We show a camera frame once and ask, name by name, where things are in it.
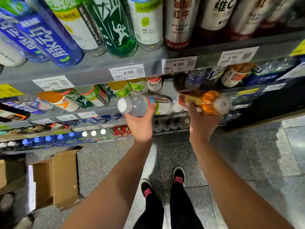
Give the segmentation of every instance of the person's right arm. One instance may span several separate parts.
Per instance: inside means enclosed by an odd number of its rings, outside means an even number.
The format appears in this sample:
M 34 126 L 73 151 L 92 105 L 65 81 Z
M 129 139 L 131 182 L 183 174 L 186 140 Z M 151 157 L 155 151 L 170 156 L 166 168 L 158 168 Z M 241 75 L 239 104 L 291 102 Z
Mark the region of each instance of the person's right arm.
M 293 229 L 288 221 L 240 178 L 211 147 L 210 137 L 218 126 L 218 115 L 202 115 L 189 104 L 190 142 L 229 228 Z

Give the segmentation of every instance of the leg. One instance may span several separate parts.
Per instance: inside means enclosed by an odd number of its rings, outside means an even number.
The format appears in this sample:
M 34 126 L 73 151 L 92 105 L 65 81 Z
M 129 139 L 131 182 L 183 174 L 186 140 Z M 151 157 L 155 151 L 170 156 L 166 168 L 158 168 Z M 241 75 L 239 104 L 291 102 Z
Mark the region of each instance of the leg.
M 133 229 L 162 229 L 164 208 L 161 200 L 156 196 L 147 179 L 142 180 L 141 190 L 146 199 L 145 211 L 136 221 Z
M 176 167 L 170 193 L 170 221 L 172 229 L 203 229 L 192 202 L 184 190 L 184 171 Z

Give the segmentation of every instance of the black pants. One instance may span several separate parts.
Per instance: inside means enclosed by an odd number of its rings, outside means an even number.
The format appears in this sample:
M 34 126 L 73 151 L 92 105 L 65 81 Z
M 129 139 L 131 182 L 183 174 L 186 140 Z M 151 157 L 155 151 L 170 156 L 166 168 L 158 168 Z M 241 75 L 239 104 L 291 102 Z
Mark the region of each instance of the black pants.
M 160 199 L 154 194 L 148 195 L 145 211 L 133 229 L 162 229 L 163 215 Z M 172 229 L 203 229 L 188 194 L 178 182 L 173 183 L 170 193 L 170 221 Z

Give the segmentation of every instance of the shoe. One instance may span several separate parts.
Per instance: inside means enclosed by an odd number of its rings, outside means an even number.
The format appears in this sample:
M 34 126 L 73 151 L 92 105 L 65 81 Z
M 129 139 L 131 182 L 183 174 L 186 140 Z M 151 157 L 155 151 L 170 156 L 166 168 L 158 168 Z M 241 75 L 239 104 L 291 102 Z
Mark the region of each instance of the shoe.
M 141 191 L 142 191 L 144 198 L 147 198 L 151 194 L 155 194 L 151 183 L 146 178 L 143 178 L 141 180 Z
M 175 170 L 173 171 L 173 183 L 179 182 L 185 186 L 185 173 L 182 167 L 177 166 Z

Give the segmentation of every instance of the person's left arm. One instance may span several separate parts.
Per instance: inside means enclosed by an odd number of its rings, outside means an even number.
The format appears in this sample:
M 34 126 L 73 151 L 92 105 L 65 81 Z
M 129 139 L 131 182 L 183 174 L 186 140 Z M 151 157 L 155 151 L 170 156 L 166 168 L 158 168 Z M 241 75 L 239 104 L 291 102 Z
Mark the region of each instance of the person's left arm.
M 135 198 L 152 144 L 151 105 L 142 118 L 125 114 L 135 143 L 107 177 L 65 220 L 62 229 L 121 229 Z

